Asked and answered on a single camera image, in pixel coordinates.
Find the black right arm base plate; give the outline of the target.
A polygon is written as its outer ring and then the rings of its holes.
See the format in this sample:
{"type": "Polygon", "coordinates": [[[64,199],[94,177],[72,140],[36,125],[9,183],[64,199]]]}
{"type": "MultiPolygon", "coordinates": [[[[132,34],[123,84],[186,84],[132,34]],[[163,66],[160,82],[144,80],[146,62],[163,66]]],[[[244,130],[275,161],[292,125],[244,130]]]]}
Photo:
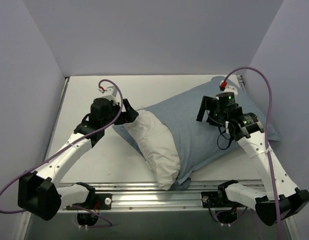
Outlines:
{"type": "Polygon", "coordinates": [[[223,201],[217,191],[203,191],[200,193],[203,208],[244,208],[242,204],[232,201],[223,201]]]}

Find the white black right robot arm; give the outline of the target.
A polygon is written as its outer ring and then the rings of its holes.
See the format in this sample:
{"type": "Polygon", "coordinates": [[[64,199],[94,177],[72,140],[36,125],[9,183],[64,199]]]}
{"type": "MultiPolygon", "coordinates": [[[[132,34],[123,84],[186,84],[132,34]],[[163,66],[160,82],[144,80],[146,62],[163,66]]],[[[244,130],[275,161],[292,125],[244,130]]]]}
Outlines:
{"type": "Polygon", "coordinates": [[[300,189],[288,176],[266,139],[265,128],[258,117],[243,113],[233,92],[223,92],[216,97],[203,96],[196,117],[201,122],[207,113],[207,123],[223,127],[245,151],[257,171],[264,191],[259,191],[229,180],[217,187],[216,200],[221,206],[238,203],[256,211],[267,226],[289,218],[309,202],[309,191],[300,189]]]}

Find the blue pillowcase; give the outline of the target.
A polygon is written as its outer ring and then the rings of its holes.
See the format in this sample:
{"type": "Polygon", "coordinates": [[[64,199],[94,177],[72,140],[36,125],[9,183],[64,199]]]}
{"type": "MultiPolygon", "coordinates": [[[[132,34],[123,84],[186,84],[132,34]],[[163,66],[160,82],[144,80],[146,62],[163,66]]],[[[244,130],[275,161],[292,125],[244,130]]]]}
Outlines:
{"type": "MultiPolygon", "coordinates": [[[[172,134],[180,159],[180,172],[173,185],[184,185],[192,172],[227,153],[220,149],[226,140],[218,139],[218,128],[196,121],[202,97],[216,96],[223,80],[223,76],[157,75],[134,84],[128,93],[137,112],[150,111],[172,134]]],[[[114,131],[143,156],[125,124],[115,125],[114,131]]]]}

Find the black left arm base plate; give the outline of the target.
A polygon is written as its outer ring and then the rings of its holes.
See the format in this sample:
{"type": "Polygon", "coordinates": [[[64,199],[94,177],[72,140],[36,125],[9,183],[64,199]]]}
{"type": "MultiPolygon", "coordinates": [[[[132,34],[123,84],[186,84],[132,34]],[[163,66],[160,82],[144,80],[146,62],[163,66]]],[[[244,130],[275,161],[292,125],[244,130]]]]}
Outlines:
{"type": "Polygon", "coordinates": [[[88,210],[110,210],[112,207],[111,193],[90,193],[87,200],[83,203],[76,203],[73,206],[67,206],[67,210],[74,210],[75,206],[79,206],[88,210]]]}

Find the white pillow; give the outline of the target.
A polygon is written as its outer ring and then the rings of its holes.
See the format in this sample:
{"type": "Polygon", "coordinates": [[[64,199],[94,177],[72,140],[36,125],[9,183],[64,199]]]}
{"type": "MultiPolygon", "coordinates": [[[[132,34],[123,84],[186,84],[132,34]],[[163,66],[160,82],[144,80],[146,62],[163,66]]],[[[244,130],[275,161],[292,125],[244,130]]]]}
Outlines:
{"type": "Polygon", "coordinates": [[[159,187],[169,190],[177,180],[181,162],[171,131],[152,112],[141,109],[132,123],[124,128],[154,173],[159,187]]]}

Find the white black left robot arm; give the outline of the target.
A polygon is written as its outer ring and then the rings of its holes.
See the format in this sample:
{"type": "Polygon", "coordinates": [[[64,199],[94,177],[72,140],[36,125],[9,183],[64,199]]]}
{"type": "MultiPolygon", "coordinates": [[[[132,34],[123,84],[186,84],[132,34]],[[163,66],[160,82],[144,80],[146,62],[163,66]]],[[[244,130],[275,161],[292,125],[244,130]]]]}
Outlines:
{"type": "Polygon", "coordinates": [[[94,99],[90,112],[59,152],[18,180],[17,205],[45,221],[66,207],[78,206],[84,210],[94,207],[98,198],[91,185],[76,182],[60,187],[59,184],[80,157],[102,139],[107,127],[132,123],[138,115],[126,98],[122,103],[105,97],[94,99]]]}

